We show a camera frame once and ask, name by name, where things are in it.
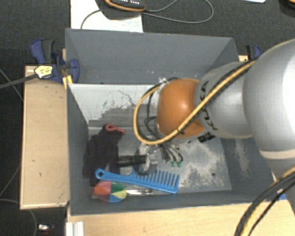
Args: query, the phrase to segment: cable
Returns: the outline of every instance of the cable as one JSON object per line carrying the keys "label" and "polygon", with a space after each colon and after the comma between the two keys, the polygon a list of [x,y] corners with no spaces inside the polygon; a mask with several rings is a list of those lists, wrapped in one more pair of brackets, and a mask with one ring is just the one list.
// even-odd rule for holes
{"label": "cable", "polygon": [[[0,199],[0,202],[9,202],[9,203],[19,205],[19,202],[15,201],[15,200],[11,200],[11,199]],[[36,234],[37,234],[37,219],[36,219],[35,214],[31,210],[28,210],[28,211],[30,212],[30,214],[31,214],[31,216],[33,217],[33,220],[34,220],[35,229],[34,229],[33,236],[36,236]]]}
{"label": "cable", "polygon": [[30,81],[32,79],[37,79],[37,75],[32,74],[32,75],[26,76],[24,78],[2,84],[2,85],[0,85],[0,89],[7,88],[7,87],[10,87],[10,86],[13,86],[13,85],[17,85],[19,83],[23,83],[23,82],[26,82],[26,81]]}
{"label": "cable", "polygon": [[[10,79],[6,76],[6,74],[2,71],[2,69],[0,68],[0,73],[4,76],[4,78],[11,82]],[[19,98],[21,99],[21,101],[23,102],[23,97],[21,96],[21,94],[19,93],[19,91],[16,89],[16,87],[13,85],[13,89],[15,90],[15,92],[18,94]]]}
{"label": "cable", "polygon": [[82,21],[82,23],[81,23],[80,30],[83,29],[83,25],[84,25],[85,21],[86,21],[91,15],[93,15],[93,14],[99,12],[99,11],[100,11],[100,10],[95,10],[95,11],[91,12],[89,15],[87,15],[87,16],[83,19],[83,21]]}
{"label": "cable", "polygon": [[161,138],[161,139],[158,139],[158,140],[154,140],[154,141],[149,141],[147,139],[142,138],[142,136],[139,133],[139,129],[138,129],[138,113],[139,113],[139,108],[140,108],[142,102],[149,95],[155,93],[161,87],[160,85],[153,86],[148,92],[146,92],[142,96],[142,98],[139,100],[137,106],[134,109],[134,113],[133,113],[133,129],[134,129],[135,136],[137,137],[137,139],[140,142],[145,143],[147,145],[159,145],[159,144],[162,144],[164,142],[167,142],[167,141],[173,139],[176,135],[178,135],[182,131],[182,129],[194,118],[194,116],[204,106],[206,106],[208,103],[210,103],[210,101],[214,98],[214,96],[218,95],[218,93],[223,89],[223,87],[228,86],[230,83],[232,83],[232,81],[234,81],[236,78],[238,78],[243,73],[245,73],[246,71],[248,71],[248,69],[254,63],[255,63],[255,60],[249,61],[247,64],[245,64],[244,66],[242,66],[241,68],[239,68],[237,71],[235,71],[234,73],[232,73],[231,75],[229,75],[226,79],[224,79],[221,83],[219,83],[216,87],[214,87],[208,93],[208,95],[203,99],[203,101],[201,101],[201,103],[193,110],[193,112],[172,133],[170,133],[169,135],[165,136],[164,138]]}
{"label": "cable", "polygon": [[249,208],[246,210],[241,220],[239,221],[235,231],[235,236],[249,235],[248,234],[250,232],[248,231],[249,225],[251,224],[251,220],[253,220],[256,212],[260,209],[261,203],[263,203],[264,200],[266,200],[269,196],[277,195],[277,192],[280,189],[283,189],[284,191],[286,191],[289,188],[291,188],[291,186],[294,184],[295,184],[295,166],[292,167],[287,172],[285,172],[278,180],[276,180],[272,185],[270,185],[270,187],[267,190],[265,190],[253,201],[253,203],[249,206]]}
{"label": "cable", "polygon": [[155,18],[160,18],[160,19],[168,20],[168,21],[177,22],[177,23],[183,23],[183,24],[201,24],[201,23],[204,23],[204,22],[209,21],[213,17],[213,15],[214,15],[213,6],[212,6],[212,4],[208,0],[203,0],[203,1],[205,1],[210,6],[211,15],[207,19],[204,19],[204,20],[201,20],[201,21],[184,21],[184,20],[166,18],[166,17],[162,17],[162,16],[157,16],[157,15],[151,14],[151,13],[163,11],[163,10],[169,8],[170,6],[172,6],[174,3],[178,2],[178,1],[179,0],[174,0],[170,4],[166,5],[164,8],[161,8],[161,9],[158,9],[158,10],[145,10],[145,12],[142,12],[142,14],[143,15],[147,15],[147,16],[151,16],[151,17],[155,17]]}
{"label": "cable", "polygon": [[19,164],[18,168],[16,169],[16,171],[14,172],[13,176],[11,177],[10,181],[8,182],[8,184],[5,186],[5,188],[3,188],[3,190],[0,192],[0,198],[2,196],[2,194],[5,192],[5,190],[9,187],[10,183],[13,181],[13,179],[15,178],[16,174],[18,173],[18,171],[21,168],[21,164]]}

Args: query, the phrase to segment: black cable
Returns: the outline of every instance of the black cable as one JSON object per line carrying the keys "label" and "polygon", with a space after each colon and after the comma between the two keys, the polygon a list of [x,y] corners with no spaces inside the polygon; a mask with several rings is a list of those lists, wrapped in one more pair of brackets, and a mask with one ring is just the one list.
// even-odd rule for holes
{"label": "black cable", "polygon": [[17,84],[26,82],[26,81],[30,81],[32,79],[37,79],[37,75],[36,74],[32,74],[30,76],[26,76],[24,78],[21,78],[21,79],[15,80],[15,81],[10,81],[8,83],[1,84],[0,85],[0,89],[7,88],[7,87],[10,87],[10,86],[14,86],[14,85],[17,85]]}
{"label": "black cable", "polygon": [[[1,68],[0,68],[0,73],[3,75],[3,77],[7,81],[11,82],[10,79],[7,77],[7,75],[3,72],[3,70]],[[13,87],[14,91],[17,93],[17,95],[19,96],[19,98],[21,99],[21,101],[23,102],[23,97],[21,96],[20,92],[17,90],[17,88],[15,86],[12,86],[12,87]]]}
{"label": "black cable", "polygon": [[[15,201],[15,200],[11,200],[11,199],[0,199],[0,202],[9,202],[9,203],[19,205],[19,202]],[[35,229],[34,229],[33,236],[36,236],[36,234],[37,234],[37,219],[36,219],[35,214],[31,210],[28,210],[28,211],[30,212],[30,214],[31,214],[31,216],[33,217],[33,220],[34,220]]]}
{"label": "black cable", "polygon": [[291,184],[295,183],[295,172],[291,173],[285,178],[279,179],[275,184],[271,185],[267,190],[261,193],[249,206],[242,218],[240,219],[235,231],[235,236],[240,236],[246,221],[251,216],[252,212],[257,206],[266,200],[269,196],[276,195],[280,189],[288,189]]}
{"label": "black cable", "polygon": [[95,13],[97,13],[97,12],[99,12],[99,11],[100,11],[100,10],[95,10],[95,11],[91,12],[89,15],[87,15],[87,16],[83,19],[83,21],[82,21],[82,23],[81,23],[80,30],[83,29],[83,25],[84,25],[85,21],[86,21],[91,15],[94,15]]}
{"label": "black cable", "polygon": [[250,229],[250,232],[248,234],[248,236],[250,236],[253,232],[253,230],[255,229],[255,227],[258,225],[258,223],[265,217],[265,215],[267,214],[267,212],[271,209],[271,207],[280,199],[280,197],[290,188],[292,188],[295,185],[295,183],[290,184],[290,186],[288,186],[286,189],[284,189],[283,191],[279,192],[269,203],[269,205],[265,208],[265,210],[262,212],[262,214],[259,216],[259,218],[255,221],[255,223],[253,224],[253,226]]}
{"label": "black cable", "polygon": [[208,0],[203,0],[203,1],[205,1],[210,6],[211,15],[207,19],[200,20],[200,21],[184,21],[184,20],[166,18],[166,17],[162,17],[162,16],[157,16],[157,15],[151,14],[151,13],[163,11],[163,10],[169,8],[170,6],[172,6],[174,3],[178,2],[178,1],[179,0],[174,0],[170,4],[166,5],[164,8],[161,8],[161,9],[158,9],[158,10],[145,10],[145,12],[142,12],[142,14],[143,15],[150,16],[150,17],[160,18],[160,19],[164,19],[164,20],[168,20],[168,21],[172,21],[172,22],[177,22],[177,23],[183,23],[183,24],[201,24],[201,23],[205,23],[205,22],[209,21],[213,17],[213,15],[214,15],[213,6],[212,6],[212,4]]}

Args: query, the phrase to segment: comb teeth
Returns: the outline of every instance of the comb teeth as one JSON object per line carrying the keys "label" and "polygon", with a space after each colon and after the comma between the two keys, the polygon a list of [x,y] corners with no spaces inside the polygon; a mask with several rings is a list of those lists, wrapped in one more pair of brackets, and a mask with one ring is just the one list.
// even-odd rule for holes
{"label": "comb teeth", "polygon": [[136,174],[137,183],[153,183],[157,186],[167,186],[174,188],[177,182],[176,174],[168,173],[165,171],[156,170],[155,173],[146,176]]}
{"label": "comb teeth", "polygon": [[169,193],[177,193],[179,184],[179,175],[176,176],[176,174],[160,170],[156,170],[155,173],[146,176],[141,176],[135,173],[135,171],[128,176],[124,176],[98,169],[95,172],[95,176],[101,180],[131,183]]}

